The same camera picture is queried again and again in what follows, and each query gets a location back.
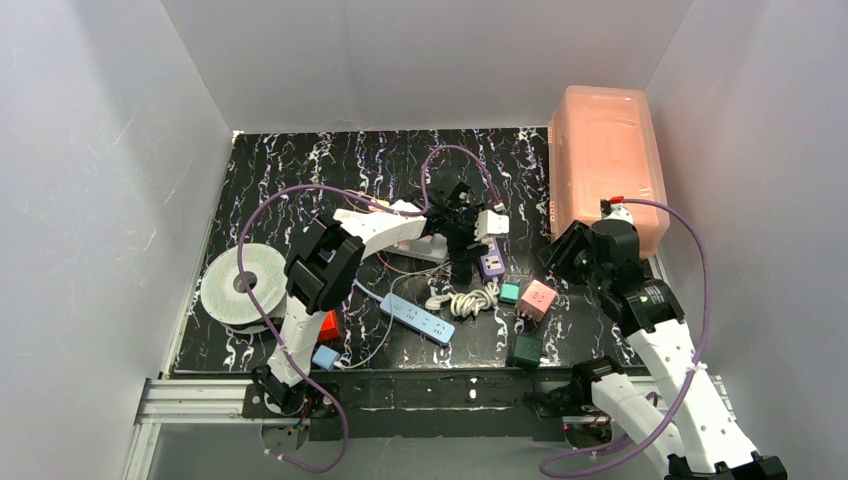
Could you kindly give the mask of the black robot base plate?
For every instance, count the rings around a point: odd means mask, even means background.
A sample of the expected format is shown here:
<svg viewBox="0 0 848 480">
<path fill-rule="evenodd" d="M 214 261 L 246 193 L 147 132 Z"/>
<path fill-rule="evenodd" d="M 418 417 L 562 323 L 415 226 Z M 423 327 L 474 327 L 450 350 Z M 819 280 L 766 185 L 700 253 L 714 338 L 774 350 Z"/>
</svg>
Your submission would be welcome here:
<svg viewBox="0 0 848 480">
<path fill-rule="evenodd" d="M 339 440 L 342 424 L 360 438 L 517 437 L 542 442 L 565 439 L 577 424 L 608 419 L 561 393 L 568 368 L 356 370 L 315 372 L 313 379 L 339 408 L 310 386 L 299 386 L 287 406 L 272 404 L 255 383 L 246 387 L 241 415 L 306 427 L 313 441 Z"/>
</svg>

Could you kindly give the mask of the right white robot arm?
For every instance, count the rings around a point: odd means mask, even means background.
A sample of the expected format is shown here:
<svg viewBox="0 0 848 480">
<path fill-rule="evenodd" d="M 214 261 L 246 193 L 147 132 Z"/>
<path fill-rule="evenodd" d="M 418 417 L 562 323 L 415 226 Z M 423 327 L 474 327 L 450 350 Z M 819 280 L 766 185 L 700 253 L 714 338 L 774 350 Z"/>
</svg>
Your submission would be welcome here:
<svg viewBox="0 0 848 480">
<path fill-rule="evenodd" d="M 666 411 L 609 356 L 577 364 L 572 380 L 538 400 L 592 405 L 615 420 L 663 479 L 785 479 L 776 456 L 742 432 L 704 364 L 670 287 L 651 277 L 636 227 L 620 219 L 573 222 L 540 255 L 553 273 L 594 292 L 650 372 Z"/>
</svg>

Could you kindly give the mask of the blue power strip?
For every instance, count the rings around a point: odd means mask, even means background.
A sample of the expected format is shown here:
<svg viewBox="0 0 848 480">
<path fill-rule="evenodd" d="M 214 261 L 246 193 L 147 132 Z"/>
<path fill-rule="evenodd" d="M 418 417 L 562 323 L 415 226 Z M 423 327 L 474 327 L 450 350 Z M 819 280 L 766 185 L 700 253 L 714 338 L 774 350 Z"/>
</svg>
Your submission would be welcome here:
<svg viewBox="0 0 848 480">
<path fill-rule="evenodd" d="M 387 293 L 380 301 L 379 307 L 395 321 L 440 346 L 447 346 L 455 333 L 453 324 L 394 293 Z"/>
</svg>

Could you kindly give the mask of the purple cube socket adapter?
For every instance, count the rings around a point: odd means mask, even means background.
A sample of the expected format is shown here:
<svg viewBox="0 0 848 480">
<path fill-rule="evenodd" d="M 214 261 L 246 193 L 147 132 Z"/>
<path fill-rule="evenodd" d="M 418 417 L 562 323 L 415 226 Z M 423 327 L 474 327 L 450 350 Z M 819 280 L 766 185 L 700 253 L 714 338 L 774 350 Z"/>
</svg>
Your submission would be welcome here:
<svg viewBox="0 0 848 480">
<path fill-rule="evenodd" d="M 483 243 L 488 250 L 479 258 L 481 278 L 484 283 L 493 280 L 501 280 L 505 275 L 506 268 L 503 254 L 496 238 L 485 239 Z"/>
</svg>

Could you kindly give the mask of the light blue charger plug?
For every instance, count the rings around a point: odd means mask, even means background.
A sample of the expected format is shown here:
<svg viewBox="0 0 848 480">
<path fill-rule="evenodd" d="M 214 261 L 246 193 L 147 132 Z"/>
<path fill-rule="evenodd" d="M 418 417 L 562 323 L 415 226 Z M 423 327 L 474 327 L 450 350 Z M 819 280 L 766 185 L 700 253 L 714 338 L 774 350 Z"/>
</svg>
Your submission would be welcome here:
<svg viewBox="0 0 848 480">
<path fill-rule="evenodd" d="M 331 372 L 340 368 L 340 354 L 326 345 L 319 345 L 313 353 L 312 364 L 321 370 Z"/>
</svg>

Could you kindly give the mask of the pink cube socket adapter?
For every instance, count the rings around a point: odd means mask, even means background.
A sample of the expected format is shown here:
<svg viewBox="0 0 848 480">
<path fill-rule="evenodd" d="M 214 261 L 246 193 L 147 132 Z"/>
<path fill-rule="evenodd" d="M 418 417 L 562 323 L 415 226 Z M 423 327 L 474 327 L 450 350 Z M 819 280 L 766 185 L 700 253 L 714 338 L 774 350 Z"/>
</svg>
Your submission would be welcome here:
<svg viewBox="0 0 848 480">
<path fill-rule="evenodd" d="M 532 280 L 516 303 L 517 315 L 541 323 L 557 297 L 554 289 L 539 280 Z"/>
</svg>

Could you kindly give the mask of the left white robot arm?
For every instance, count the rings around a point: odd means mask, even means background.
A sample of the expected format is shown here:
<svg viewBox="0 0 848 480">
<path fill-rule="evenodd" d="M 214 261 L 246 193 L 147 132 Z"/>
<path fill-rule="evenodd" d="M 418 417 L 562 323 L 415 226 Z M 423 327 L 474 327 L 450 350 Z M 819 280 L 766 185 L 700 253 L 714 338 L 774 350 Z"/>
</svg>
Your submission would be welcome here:
<svg viewBox="0 0 848 480">
<path fill-rule="evenodd" d="M 308 401 L 310 389 L 327 390 L 310 377 L 313 352 L 328 313 L 348 295 L 362 262 L 400 243 L 443 236 L 447 259 L 458 264 L 485 250 L 483 239 L 509 230 L 504 205 L 474 202 L 463 182 L 449 187 L 425 185 L 388 205 L 353 193 L 347 198 L 368 206 L 366 212 L 344 209 L 318 215 L 288 248 L 282 265 L 272 268 L 269 280 L 248 281 L 246 243 L 235 248 L 237 277 L 245 287 L 247 310 L 276 338 L 277 347 L 252 381 L 262 399 L 285 416 L 293 416 Z"/>
</svg>

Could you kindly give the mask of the white power strip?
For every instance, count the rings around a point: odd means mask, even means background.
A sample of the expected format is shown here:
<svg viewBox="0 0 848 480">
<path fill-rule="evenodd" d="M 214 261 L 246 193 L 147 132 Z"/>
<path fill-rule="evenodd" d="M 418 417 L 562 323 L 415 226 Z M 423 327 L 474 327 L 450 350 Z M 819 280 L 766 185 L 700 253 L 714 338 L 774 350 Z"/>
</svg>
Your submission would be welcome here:
<svg viewBox="0 0 848 480">
<path fill-rule="evenodd" d="M 448 258 L 447 240 L 440 234 L 433 234 L 416 240 L 398 242 L 381 250 L 381 253 L 397 254 L 440 264 Z"/>
</svg>

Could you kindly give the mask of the green cube socket adapter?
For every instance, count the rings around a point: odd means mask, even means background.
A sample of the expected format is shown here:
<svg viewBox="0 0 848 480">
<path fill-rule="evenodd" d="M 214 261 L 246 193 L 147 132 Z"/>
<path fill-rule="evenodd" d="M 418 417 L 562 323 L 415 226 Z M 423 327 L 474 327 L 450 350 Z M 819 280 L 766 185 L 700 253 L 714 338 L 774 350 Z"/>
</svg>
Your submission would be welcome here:
<svg viewBox="0 0 848 480">
<path fill-rule="evenodd" d="M 508 367 L 532 371 L 541 364 L 543 341 L 533 335 L 518 334 L 510 344 L 506 357 Z"/>
</svg>

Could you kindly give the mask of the red cube socket adapter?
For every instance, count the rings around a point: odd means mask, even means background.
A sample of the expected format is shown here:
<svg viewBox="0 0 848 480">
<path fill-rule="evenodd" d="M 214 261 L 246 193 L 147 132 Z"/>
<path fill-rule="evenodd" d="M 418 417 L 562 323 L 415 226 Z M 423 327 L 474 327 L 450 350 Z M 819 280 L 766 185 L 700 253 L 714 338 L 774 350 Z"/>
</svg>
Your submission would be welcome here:
<svg viewBox="0 0 848 480">
<path fill-rule="evenodd" d="M 326 314 L 319 330 L 318 342 L 332 342 L 341 337 L 341 322 L 339 314 L 336 310 L 332 310 Z"/>
</svg>

